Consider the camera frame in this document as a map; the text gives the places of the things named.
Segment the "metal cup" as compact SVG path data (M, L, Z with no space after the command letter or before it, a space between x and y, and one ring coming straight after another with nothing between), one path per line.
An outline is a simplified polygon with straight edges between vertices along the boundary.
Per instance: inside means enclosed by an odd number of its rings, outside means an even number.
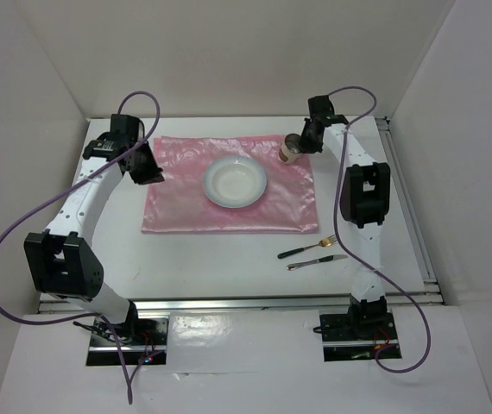
M279 159L281 162L286 165L292 165L301 155L300 136L298 134L286 135L279 150Z

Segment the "pink satin rose cloth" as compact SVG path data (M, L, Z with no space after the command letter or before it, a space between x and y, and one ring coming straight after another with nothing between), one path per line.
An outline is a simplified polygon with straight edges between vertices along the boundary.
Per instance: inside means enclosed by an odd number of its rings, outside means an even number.
M310 160L288 165L281 135L154 140L164 180L148 188L144 234L310 234L319 229Z

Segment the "white scalloped plate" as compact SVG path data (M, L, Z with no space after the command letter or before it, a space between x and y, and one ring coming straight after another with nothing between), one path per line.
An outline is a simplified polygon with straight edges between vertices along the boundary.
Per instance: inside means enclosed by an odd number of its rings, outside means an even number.
M262 197L267 187L267 175L261 165L249 157L224 156L207 167L202 187L214 204L241 209Z

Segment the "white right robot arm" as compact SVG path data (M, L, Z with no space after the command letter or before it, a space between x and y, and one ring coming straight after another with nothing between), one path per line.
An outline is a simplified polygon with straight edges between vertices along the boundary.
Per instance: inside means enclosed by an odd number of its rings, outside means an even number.
M309 117L300 135L300 151L315 154L328 147L339 162L335 206L346 226L344 252L360 264L354 276L350 305L338 335L369 339L385 323L388 306L380 273L380 236L390 205L390 168L376 161L349 131L350 123L335 113L330 98L308 99Z

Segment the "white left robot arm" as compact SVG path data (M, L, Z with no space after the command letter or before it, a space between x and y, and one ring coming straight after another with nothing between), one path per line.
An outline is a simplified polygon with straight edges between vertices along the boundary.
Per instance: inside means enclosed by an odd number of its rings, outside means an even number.
M124 175L138 185L163 181L144 138L139 118L112 115L109 130L84 149L75 180L78 189L41 233L30 233L24 241L35 289L106 317L110 335L122 344L140 334L136 305L104 282L104 267L91 244L102 211Z

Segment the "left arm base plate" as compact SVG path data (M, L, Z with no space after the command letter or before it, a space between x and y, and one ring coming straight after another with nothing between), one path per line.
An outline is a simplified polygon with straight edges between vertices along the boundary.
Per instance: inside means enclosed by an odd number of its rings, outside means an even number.
M166 317L141 319L138 330L132 336L120 336L124 362L130 366L140 364L161 366L167 362ZM73 321L73 325L90 334L86 365L88 367L112 367L120 364L114 336L105 322L96 318L92 323Z

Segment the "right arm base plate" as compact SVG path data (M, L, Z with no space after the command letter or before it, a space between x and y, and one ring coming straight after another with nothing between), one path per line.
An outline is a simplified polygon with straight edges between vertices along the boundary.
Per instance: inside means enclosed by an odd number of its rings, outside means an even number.
M325 362L369 361L380 351L380 358L401 359L394 317L391 312L383 322L364 327L357 332L345 314L322 314L319 326L312 331L322 340Z

